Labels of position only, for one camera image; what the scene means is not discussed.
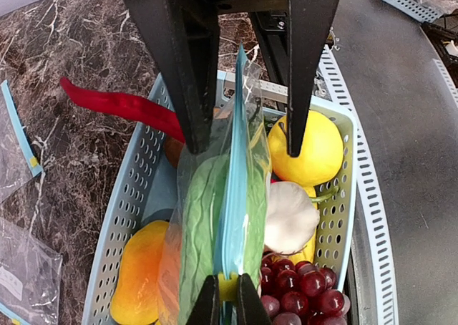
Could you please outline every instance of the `red chili pepper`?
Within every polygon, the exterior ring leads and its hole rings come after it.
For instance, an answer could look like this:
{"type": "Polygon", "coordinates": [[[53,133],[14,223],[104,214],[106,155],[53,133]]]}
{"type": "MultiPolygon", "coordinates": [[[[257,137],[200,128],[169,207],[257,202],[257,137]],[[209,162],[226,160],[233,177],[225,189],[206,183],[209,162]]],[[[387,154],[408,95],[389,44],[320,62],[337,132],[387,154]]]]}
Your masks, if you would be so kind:
{"type": "Polygon", "coordinates": [[[67,78],[60,79],[62,89],[76,105],[116,115],[126,120],[140,121],[156,130],[161,130],[180,142],[185,142],[177,115],[160,105],[134,94],[121,92],[99,92],[82,89],[73,85],[67,78]]]}

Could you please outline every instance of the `gray table surface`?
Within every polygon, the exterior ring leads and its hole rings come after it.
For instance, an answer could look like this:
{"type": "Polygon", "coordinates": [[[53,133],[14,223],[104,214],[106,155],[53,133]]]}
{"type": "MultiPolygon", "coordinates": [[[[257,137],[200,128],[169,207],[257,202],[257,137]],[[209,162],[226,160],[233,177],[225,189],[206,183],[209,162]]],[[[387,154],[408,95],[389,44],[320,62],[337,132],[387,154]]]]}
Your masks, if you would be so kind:
{"type": "Polygon", "coordinates": [[[381,0],[341,0],[337,62],[366,133],[389,223],[400,324],[458,324],[458,130],[437,54],[381,0]]]}

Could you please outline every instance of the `grape bunch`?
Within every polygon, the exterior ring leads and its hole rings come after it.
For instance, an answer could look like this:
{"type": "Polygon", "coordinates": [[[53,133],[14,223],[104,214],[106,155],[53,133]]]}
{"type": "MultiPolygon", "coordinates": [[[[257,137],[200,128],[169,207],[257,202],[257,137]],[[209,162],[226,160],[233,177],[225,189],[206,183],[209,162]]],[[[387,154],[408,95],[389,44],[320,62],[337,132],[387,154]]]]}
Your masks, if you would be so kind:
{"type": "Polygon", "coordinates": [[[350,299],[333,289],[337,276],[330,268],[267,256],[260,272],[260,299],[273,325],[346,325],[350,299]]]}

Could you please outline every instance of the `brown marble surface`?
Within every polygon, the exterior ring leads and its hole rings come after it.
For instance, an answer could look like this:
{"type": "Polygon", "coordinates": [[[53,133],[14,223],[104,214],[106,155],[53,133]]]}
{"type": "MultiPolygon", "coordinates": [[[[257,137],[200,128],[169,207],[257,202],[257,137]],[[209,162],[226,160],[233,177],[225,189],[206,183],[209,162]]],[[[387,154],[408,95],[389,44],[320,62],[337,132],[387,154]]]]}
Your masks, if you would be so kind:
{"type": "MultiPolygon", "coordinates": [[[[261,62],[246,14],[222,16],[220,25],[220,69],[233,70],[240,42],[261,62]]],[[[74,106],[59,78],[146,96],[157,73],[122,0],[43,0],[0,17],[0,81],[9,80],[44,167],[0,205],[0,217],[62,254],[60,324],[81,322],[99,230],[135,123],[74,106]]]]}

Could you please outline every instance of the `plastic bag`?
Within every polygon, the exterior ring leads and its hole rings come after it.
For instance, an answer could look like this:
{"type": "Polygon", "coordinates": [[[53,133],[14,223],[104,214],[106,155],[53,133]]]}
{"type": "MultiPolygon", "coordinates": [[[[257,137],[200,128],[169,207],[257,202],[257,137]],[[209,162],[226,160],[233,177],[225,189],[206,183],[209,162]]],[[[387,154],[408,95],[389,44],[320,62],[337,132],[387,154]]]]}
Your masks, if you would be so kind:
{"type": "Polygon", "coordinates": [[[1,83],[1,93],[0,203],[42,171],[26,141],[6,81],[1,83]]]}
{"type": "Polygon", "coordinates": [[[62,256],[0,218],[0,311],[21,324],[59,318],[62,256]]]}
{"type": "Polygon", "coordinates": [[[180,157],[179,202],[158,279],[162,325],[186,323],[208,275],[248,273],[256,287],[260,282],[271,161],[260,67],[242,47],[236,76],[235,96],[215,116],[208,150],[184,149],[180,157]]]}

